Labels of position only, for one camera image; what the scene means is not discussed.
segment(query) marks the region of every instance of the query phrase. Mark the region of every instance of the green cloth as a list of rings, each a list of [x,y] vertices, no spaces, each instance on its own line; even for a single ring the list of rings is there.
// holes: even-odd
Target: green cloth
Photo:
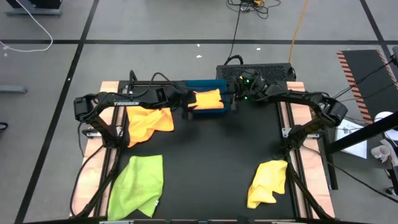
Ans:
[[[108,221],[120,220],[135,209],[152,218],[162,190],[162,155],[132,156],[113,185]]]

